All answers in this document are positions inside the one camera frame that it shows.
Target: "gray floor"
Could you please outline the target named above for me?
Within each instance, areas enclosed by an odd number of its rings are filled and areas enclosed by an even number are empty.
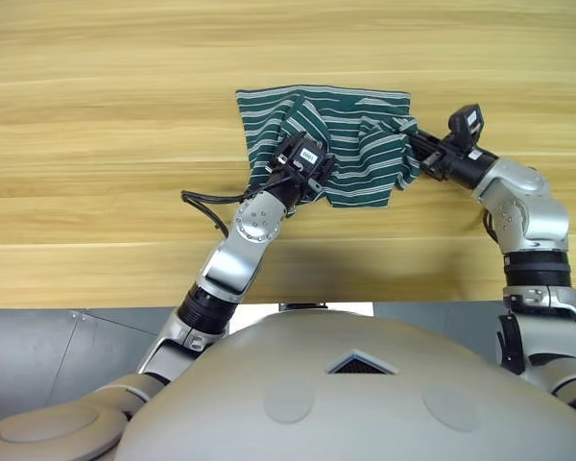
[[[170,307],[0,310],[0,419],[72,400],[131,373]],[[376,303],[376,317],[443,334],[495,360],[503,303]]]

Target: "label sticker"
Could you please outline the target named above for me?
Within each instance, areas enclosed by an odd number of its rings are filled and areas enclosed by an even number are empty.
[[[477,160],[480,158],[481,155],[482,151],[476,148],[468,154],[468,157],[471,158],[472,160]]]
[[[308,151],[307,149],[303,148],[300,151],[299,157],[306,159],[308,162],[310,162],[312,165],[316,164],[316,160],[318,159],[318,156],[316,154],[314,154],[311,151]]]
[[[473,122],[476,121],[476,118],[478,118],[478,114],[476,113],[476,111],[474,111],[470,115],[468,115],[468,123],[470,125],[473,124]]]

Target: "black vent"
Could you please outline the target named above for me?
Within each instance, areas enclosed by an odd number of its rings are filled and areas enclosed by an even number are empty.
[[[332,374],[336,373],[363,373],[369,375],[386,375],[385,371],[382,371],[378,368],[375,368],[373,365],[370,365],[367,362],[359,358],[352,358],[348,362],[341,365],[336,370],[331,372]]]

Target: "cloth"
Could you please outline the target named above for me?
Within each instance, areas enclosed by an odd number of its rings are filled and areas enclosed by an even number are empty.
[[[333,172],[316,200],[332,206],[387,206],[394,188],[419,174],[408,136],[417,129],[410,94],[337,86],[292,85],[238,90],[252,175],[264,183],[265,165],[288,135],[306,132],[335,157]]]

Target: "vent grille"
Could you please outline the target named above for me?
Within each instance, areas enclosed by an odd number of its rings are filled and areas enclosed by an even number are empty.
[[[375,368],[367,362],[359,360],[358,358],[352,358],[344,365],[339,367],[337,370],[331,372],[335,373],[363,373],[369,375],[386,375],[386,372]]]
[[[331,364],[326,372],[330,375],[395,375],[395,367],[358,350],[349,351],[342,358]]]

